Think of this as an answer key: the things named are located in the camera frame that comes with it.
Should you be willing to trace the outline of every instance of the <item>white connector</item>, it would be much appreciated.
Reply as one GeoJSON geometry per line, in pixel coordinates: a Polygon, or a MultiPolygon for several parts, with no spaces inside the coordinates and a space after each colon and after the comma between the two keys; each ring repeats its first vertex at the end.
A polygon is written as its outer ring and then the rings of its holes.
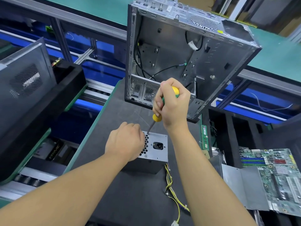
{"type": "Polygon", "coordinates": [[[176,221],[173,221],[173,223],[171,224],[171,226],[179,226],[179,224],[176,221]]]}

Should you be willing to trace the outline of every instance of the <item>yellow and black wires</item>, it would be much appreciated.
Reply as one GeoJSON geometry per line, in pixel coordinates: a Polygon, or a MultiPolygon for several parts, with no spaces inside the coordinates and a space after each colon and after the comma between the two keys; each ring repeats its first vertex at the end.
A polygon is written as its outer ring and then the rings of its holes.
{"type": "Polygon", "coordinates": [[[175,201],[175,203],[177,204],[178,206],[178,210],[179,210],[179,216],[178,216],[178,219],[176,220],[177,224],[179,223],[179,220],[180,220],[180,216],[181,216],[181,211],[180,211],[180,207],[182,207],[183,209],[187,210],[188,212],[189,211],[189,208],[187,208],[187,205],[183,205],[182,202],[179,201],[179,199],[177,198],[177,195],[175,194],[175,191],[172,189],[172,177],[170,175],[170,168],[169,168],[169,165],[168,163],[165,164],[164,166],[165,170],[166,170],[166,182],[167,182],[167,186],[165,187],[165,194],[173,199],[175,201]]]}

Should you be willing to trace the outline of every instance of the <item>green circuit board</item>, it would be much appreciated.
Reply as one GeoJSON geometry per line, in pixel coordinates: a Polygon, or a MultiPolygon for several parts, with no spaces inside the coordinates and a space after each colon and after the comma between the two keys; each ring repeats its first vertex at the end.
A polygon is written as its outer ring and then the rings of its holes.
{"type": "Polygon", "coordinates": [[[239,148],[243,167],[257,166],[269,209],[301,217],[301,173],[289,149],[239,148]]]}

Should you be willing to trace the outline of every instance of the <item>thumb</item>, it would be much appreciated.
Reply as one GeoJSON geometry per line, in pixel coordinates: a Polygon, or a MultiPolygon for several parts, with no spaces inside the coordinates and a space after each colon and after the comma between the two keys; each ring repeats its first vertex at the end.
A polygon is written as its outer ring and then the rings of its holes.
{"type": "Polygon", "coordinates": [[[168,105],[176,103],[177,98],[175,97],[175,92],[172,86],[168,84],[168,82],[161,82],[160,88],[164,97],[165,104],[168,105]]]}

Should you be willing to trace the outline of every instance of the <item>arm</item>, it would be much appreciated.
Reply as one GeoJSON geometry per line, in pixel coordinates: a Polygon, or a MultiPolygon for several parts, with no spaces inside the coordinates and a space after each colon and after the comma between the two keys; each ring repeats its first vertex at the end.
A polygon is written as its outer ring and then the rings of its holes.
{"type": "Polygon", "coordinates": [[[161,83],[153,111],[157,116],[162,115],[164,127],[171,137],[194,224],[256,226],[251,215],[210,164],[189,132],[186,121],[189,99],[190,92],[181,83],[168,79],[161,83]],[[179,89],[178,98],[171,86],[179,89]]]}
{"type": "Polygon", "coordinates": [[[103,156],[3,207],[0,225],[85,225],[118,172],[138,157],[144,140],[138,124],[123,122],[111,132],[103,156]]]}

